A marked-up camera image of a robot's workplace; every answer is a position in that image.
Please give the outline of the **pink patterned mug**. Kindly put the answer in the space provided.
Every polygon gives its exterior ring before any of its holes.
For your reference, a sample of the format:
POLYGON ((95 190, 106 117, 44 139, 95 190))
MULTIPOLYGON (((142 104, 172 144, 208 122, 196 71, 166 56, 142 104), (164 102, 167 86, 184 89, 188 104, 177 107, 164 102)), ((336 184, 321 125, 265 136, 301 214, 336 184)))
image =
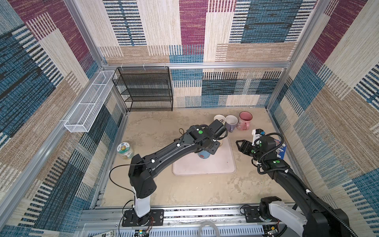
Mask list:
POLYGON ((237 129, 249 130, 250 129, 250 122, 251 122, 252 118, 253 118, 253 116, 250 112, 248 112, 248 111, 240 112, 237 129))

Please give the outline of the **purple mug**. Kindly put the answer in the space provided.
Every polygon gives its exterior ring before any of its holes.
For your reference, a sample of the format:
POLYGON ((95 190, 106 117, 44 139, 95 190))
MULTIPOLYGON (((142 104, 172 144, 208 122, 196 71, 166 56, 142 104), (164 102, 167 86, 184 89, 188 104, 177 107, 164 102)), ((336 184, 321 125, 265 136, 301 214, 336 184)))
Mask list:
POLYGON ((238 125, 238 118, 236 116, 233 116, 233 115, 228 115, 225 118, 226 118, 225 127, 226 127, 227 131, 233 132, 238 125))

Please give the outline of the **green mug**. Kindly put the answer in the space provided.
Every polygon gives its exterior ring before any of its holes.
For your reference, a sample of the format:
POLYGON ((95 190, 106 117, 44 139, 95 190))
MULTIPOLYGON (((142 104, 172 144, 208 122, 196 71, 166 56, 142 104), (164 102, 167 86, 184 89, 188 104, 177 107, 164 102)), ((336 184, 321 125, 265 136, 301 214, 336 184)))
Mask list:
POLYGON ((226 117, 223 115, 215 115, 213 119, 220 121, 222 124, 225 124, 226 122, 226 117))

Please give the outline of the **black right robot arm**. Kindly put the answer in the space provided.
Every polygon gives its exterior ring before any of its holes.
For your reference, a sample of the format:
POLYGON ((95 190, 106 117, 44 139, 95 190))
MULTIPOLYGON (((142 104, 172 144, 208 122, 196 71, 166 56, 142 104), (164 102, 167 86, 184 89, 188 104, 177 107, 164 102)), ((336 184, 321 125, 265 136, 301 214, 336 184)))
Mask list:
POLYGON ((241 153, 251 156, 257 172, 269 175, 290 195, 301 211, 287 207, 278 197, 265 197, 260 203, 261 218, 280 220, 300 237, 355 237, 357 234, 350 227, 347 214, 319 198, 286 161, 278 158, 276 151, 282 146, 284 138, 278 133, 280 141, 277 142, 274 135, 263 135, 254 142, 238 140, 236 145, 241 153))

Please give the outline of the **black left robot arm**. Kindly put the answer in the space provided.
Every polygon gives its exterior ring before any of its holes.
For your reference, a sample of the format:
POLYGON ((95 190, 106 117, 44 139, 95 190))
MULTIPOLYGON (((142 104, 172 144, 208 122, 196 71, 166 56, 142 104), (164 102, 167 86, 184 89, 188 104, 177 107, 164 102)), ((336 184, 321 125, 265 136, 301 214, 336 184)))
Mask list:
POLYGON ((134 192, 133 211, 137 217, 148 217, 151 212, 150 198, 157 189, 155 177, 188 154, 206 151, 214 155, 220 147, 220 141, 227 136, 226 127, 216 119, 210 125, 192 125, 181 137, 157 152, 144 157, 135 155, 128 177, 134 192))

